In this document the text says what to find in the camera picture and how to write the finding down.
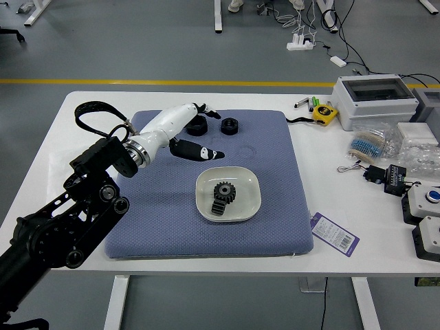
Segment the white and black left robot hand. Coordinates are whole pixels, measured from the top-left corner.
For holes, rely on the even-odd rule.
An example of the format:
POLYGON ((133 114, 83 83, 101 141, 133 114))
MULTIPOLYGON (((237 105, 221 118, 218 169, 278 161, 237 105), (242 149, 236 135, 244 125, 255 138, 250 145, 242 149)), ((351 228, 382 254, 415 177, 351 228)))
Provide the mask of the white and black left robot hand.
POLYGON ((176 138, 176 135, 200 113, 216 119, 221 117, 206 104, 199 106, 188 103, 165 109, 139 133, 130 137, 124 143, 125 148, 140 168, 148 166, 155 159, 158 149, 165 147, 168 147, 175 157, 185 160, 204 162, 224 158, 225 154, 221 151, 176 138))

